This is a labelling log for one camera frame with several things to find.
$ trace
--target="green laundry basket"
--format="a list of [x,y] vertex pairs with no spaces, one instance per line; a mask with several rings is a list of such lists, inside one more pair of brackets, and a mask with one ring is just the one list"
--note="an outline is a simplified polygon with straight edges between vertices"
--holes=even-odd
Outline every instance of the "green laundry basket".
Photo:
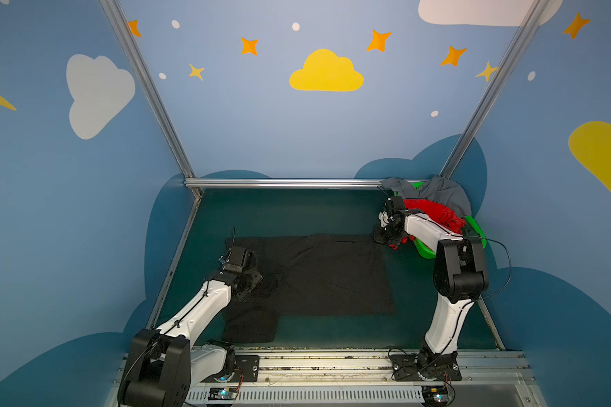
[[[423,184],[424,184],[423,182],[414,182],[412,185],[415,188],[418,188]],[[483,238],[486,237],[484,236],[482,229],[480,229],[480,226],[478,226],[478,223],[475,222],[475,219],[473,219],[473,216],[466,216],[464,219],[466,220],[466,223],[470,224],[473,227],[473,229],[475,229],[475,232],[477,232],[481,237]],[[434,258],[437,256],[436,254],[434,254],[434,251],[431,248],[427,247],[421,240],[416,239],[414,241],[414,246],[416,247],[416,251],[418,251],[421,257],[423,258]],[[487,247],[487,241],[482,240],[482,248],[486,248],[486,247]]]

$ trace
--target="blue wall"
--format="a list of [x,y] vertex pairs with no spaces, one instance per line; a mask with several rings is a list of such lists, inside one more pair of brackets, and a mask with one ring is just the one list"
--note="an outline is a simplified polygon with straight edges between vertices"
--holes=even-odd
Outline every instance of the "blue wall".
[[193,202],[137,84],[75,134],[76,54],[131,72],[98,0],[0,2],[0,406],[104,402]]
[[[563,31],[578,12],[591,21],[572,39]],[[611,191],[568,144],[595,120],[611,123],[611,0],[564,0],[476,139],[488,170],[477,220],[507,244],[516,266],[489,305],[505,345],[526,352],[551,407],[611,405],[593,386],[611,379]],[[496,289],[506,258],[494,252]]]
[[[353,178],[377,159],[410,160],[462,132],[487,86],[476,75],[516,29],[428,23],[407,0],[121,3],[197,176]],[[372,30],[392,33],[384,53],[367,51]],[[258,39],[257,55],[242,54],[241,37]],[[467,49],[457,66],[440,65],[449,46]],[[350,58],[362,87],[291,87],[320,48]]]

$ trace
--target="green table surface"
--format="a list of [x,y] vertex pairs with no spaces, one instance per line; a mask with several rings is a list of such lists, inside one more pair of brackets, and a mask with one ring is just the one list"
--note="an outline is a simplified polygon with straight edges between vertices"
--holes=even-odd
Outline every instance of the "green table surface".
[[[217,269],[224,240],[237,236],[306,236],[314,233],[371,233],[385,195],[373,190],[205,190],[158,324],[178,312]],[[416,252],[414,244],[393,250],[383,246],[396,314],[367,316],[284,316],[269,347],[419,348],[432,322],[437,291],[432,286],[434,260]],[[219,339],[221,315],[208,325],[197,344]],[[496,349],[480,308],[466,316],[460,349]]]

